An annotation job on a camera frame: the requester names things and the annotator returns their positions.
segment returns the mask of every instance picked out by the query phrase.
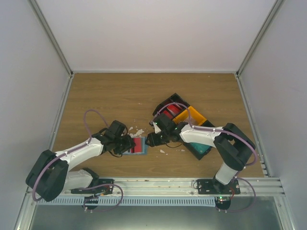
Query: metal sheet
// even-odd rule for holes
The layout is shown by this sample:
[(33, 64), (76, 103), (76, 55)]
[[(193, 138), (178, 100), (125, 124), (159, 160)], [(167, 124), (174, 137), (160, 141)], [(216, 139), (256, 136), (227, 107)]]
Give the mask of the metal sheet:
[[(231, 208), (248, 205), (234, 198)], [(118, 207), (106, 213), (84, 213), (80, 206), (37, 206), (31, 230), (278, 230), (282, 229), (273, 197), (258, 197), (242, 213), (220, 213), (213, 207)]]

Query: red compartment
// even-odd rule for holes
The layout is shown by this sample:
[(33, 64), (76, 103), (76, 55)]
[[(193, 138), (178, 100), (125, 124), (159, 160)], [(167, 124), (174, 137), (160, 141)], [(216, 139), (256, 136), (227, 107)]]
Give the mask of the red compartment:
[(174, 118), (174, 116), (173, 116), (171, 113), (169, 113), (167, 110), (164, 110), (163, 113), (164, 113), (169, 119), (173, 119), (173, 118)]
[(142, 140), (141, 140), (141, 138), (134, 138), (133, 141), (136, 144), (136, 146), (131, 149), (131, 153), (142, 152)]
[(177, 116), (182, 110), (181, 107), (177, 104), (171, 104), (167, 107), (167, 109), (172, 113), (173, 116)]

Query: small box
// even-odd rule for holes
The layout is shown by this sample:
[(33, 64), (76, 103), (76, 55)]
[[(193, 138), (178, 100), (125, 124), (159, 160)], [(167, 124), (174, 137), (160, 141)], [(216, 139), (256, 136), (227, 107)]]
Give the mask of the small box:
[[(203, 127), (214, 127), (214, 125), (208, 121), (203, 115), (201, 115), (195, 108), (190, 106), (185, 100), (183, 100), (177, 93), (167, 98), (161, 104), (159, 104), (153, 112), (153, 116), (166, 104), (177, 102), (185, 105), (191, 113), (191, 122), (197, 126)], [(188, 122), (189, 113), (183, 106), (180, 105), (169, 105), (165, 108), (162, 113), (166, 114), (170, 119), (172, 119), (176, 124), (185, 121)], [(211, 150), (211, 146), (203, 145), (199, 143), (183, 143), (183, 145), (198, 159), (202, 159)]]

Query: white backdrop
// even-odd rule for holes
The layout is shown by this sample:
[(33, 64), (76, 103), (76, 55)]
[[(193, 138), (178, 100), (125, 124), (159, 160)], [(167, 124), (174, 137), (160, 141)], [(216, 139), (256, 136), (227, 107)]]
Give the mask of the white backdrop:
[(37, 0), (70, 67), (236, 71), (274, 0)]
[(272, 176), (307, 226), (307, 1), (286, 0), (242, 73)]
[(68, 74), (26, 0), (1, 1), (0, 31), (0, 229), (12, 230)]

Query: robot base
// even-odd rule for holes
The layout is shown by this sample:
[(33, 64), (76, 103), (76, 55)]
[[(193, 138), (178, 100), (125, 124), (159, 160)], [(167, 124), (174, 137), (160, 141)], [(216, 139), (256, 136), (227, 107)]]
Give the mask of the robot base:
[(227, 186), (225, 186), (225, 189), (220, 193), (218, 193), (214, 188), (212, 179), (197, 180), (197, 189), (198, 189), (198, 194), (200, 195), (228, 195), (228, 194), (231, 195), (232, 194), (231, 188), (233, 189), (235, 195), (241, 193), (238, 180), (230, 182)]

